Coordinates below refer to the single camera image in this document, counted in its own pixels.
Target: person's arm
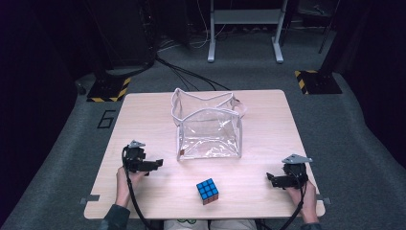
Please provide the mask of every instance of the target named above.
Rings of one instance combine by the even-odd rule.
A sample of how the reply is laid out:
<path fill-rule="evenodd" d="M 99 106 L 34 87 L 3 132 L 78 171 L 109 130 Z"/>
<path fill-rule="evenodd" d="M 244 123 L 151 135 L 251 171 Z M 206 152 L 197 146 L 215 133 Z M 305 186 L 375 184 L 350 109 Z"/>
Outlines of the person's arm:
<path fill-rule="evenodd" d="M 129 172 L 128 175 L 131 179 L 132 187 L 135 188 L 138 185 L 138 182 L 147 172 Z M 123 167 L 120 167 L 117 170 L 117 193 L 116 201 L 111 206 L 107 215 L 104 217 L 101 222 L 100 230 L 124 230 L 126 229 L 129 210 L 126 209 L 128 202 L 130 200 L 130 194 L 128 185 L 126 182 L 126 175 Z"/>
<path fill-rule="evenodd" d="M 304 225 L 302 225 L 301 230 L 322 230 L 322 225 L 320 225 L 316 213 L 316 187 L 310 181 L 306 183 L 303 186 L 305 194 L 301 214 L 304 219 Z M 302 198 L 301 191 L 295 188 L 286 188 L 286 190 L 290 194 L 293 203 L 298 205 Z"/>

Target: person's lap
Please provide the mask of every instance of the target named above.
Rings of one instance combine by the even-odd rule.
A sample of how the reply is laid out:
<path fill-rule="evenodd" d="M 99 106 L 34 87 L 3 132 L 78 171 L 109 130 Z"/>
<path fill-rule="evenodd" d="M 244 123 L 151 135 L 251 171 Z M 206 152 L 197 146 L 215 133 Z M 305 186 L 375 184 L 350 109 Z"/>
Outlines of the person's lap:
<path fill-rule="evenodd" d="M 256 230 L 253 219 L 214 219 L 210 226 L 207 220 L 171 219 L 165 220 L 165 230 Z"/>

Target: rubik's cube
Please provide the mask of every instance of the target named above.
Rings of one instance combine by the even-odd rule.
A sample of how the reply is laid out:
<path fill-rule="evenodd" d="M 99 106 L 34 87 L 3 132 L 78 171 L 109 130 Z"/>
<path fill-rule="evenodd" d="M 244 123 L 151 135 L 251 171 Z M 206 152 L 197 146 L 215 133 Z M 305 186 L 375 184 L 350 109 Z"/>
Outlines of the rubik's cube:
<path fill-rule="evenodd" d="M 203 199 L 203 205 L 218 200 L 218 189 L 211 178 L 196 184 L 196 187 Z"/>

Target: silver gripper plate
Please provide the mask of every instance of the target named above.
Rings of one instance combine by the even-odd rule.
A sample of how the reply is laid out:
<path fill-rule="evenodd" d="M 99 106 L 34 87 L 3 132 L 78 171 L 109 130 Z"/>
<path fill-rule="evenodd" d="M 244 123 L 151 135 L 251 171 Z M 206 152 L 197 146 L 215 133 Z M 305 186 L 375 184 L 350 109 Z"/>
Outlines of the silver gripper plate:
<path fill-rule="evenodd" d="M 146 144 L 133 140 L 128 146 L 130 148 L 144 147 Z"/>
<path fill-rule="evenodd" d="M 302 164 L 305 162 L 313 162 L 313 160 L 311 158 L 300 156 L 298 154 L 292 154 L 289 157 L 283 159 L 282 162 L 286 164 Z"/>

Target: bag handle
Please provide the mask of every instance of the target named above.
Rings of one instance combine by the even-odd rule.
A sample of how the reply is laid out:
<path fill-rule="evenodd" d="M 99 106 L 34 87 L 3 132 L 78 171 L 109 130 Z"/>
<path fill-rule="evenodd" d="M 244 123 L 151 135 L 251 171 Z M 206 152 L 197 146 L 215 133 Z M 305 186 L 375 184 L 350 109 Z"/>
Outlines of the bag handle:
<path fill-rule="evenodd" d="M 242 118 L 245 115 L 245 112 L 247 111 L 247 106 L 245 106 L 245 104 L 243 104 L 240 100 L 238 100 L 237 98 L 234 98 L 231 100 L 231 106 L 233 107 L 233 110 L 235 110 L 235 107 L 239 108 L 240 112 L 239 114 L 239 118 Z"/>

